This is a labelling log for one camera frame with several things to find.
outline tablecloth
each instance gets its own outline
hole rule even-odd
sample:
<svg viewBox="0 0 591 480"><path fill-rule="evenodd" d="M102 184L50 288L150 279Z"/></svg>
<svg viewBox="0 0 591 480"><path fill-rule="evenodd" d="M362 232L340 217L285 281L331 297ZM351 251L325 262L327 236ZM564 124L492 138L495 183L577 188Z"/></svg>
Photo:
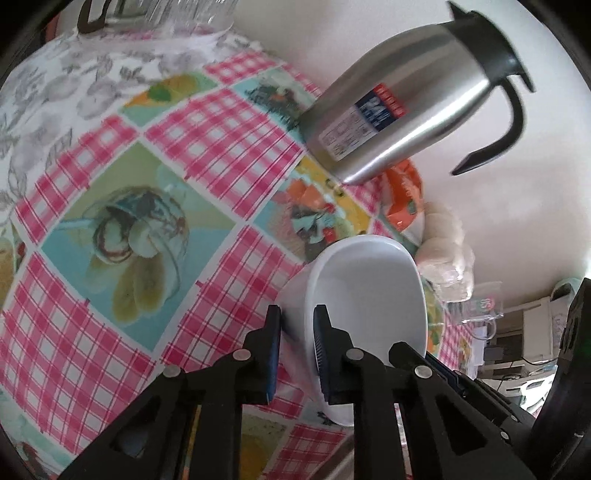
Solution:
<svg viewBox="0 0 591 480"><path fill-rule="evenodd" d="M44 479L165 365L240 347L332 242L414 251L379 181L341 188L307 155L295 120L320 91L293 66L234 33L108 40L62 36L0 92L0 423ZM465 328L432 331L465 366ZM241 478L305 480L350 434L280 366L273 402L245 409Z"/></svg>

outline glass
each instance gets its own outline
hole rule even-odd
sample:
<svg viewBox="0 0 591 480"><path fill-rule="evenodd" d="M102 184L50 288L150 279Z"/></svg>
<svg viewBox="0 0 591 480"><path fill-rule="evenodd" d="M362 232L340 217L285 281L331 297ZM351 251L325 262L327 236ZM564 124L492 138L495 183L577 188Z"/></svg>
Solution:
<svg viewBox="0 0 591 480"><path fill-rule="evenodd" d="M503 294L501 282L493 281L474 286L472 298L466 301L447 303L446 308L452 323L471 323L475 327L487 326L488 332L477 340L490 340L496 334L496 320L503 316Z"/></svg>

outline gray floral pattern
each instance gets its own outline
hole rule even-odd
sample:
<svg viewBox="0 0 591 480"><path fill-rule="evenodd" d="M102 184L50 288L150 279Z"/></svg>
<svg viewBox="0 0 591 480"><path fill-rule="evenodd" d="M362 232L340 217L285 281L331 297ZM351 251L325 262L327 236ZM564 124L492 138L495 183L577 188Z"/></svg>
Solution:
<svg viewBox="0 0 591 480"><path fill-rule="evenodd" d="M262 50L232 31L209 44L72 31L36 51L0 90L0 225L45 169L130 98L245 48Z"/></svg>

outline black cable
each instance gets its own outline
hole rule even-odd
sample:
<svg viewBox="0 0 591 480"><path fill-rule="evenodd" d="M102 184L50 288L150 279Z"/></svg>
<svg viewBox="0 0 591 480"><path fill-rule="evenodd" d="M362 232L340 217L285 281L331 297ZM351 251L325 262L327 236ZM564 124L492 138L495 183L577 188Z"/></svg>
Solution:
<svg viewBox="0 0 591 480"><path fill-rule="evenodd" d="M526 363L528 363L528 364L530 364L530 365L533 365L534 367L541 367L541 366L543 366L543 365L546 365L546 364L549 364L549 363L551 363L551 362L554 362L555 360L558 360L558 357L556 357L556 358L553 358L552 360L546 360L545 362L542 362L542 363L539 363L539 364L535 364L535 363L533 363L533 362L530 362L528 359L525 359L525 358L523 358L523 357L521 357L521 359L522 359L524 362L526 362Z"/></svg>
<svg viewBox="0 0 591 480"><path fill-rule="evenodd" d="M513 361L511 362L511 365L509 365L509 368L512 368L512 367L513 367L513 363L515 363L515 360L513 360ZM501 385L503 384L503 382L504 382L505 380L509 380L509 377L516 377L516 376L517 376L517 378L520 378L520 376L519 376L519 375L517 375L517 374L507 374L507 375L503 375L503 376L501 377L501 382L499 383L499 386L496 388L496 390L497 390L497 391L499 391L499 389L500 389Z"/></svg>

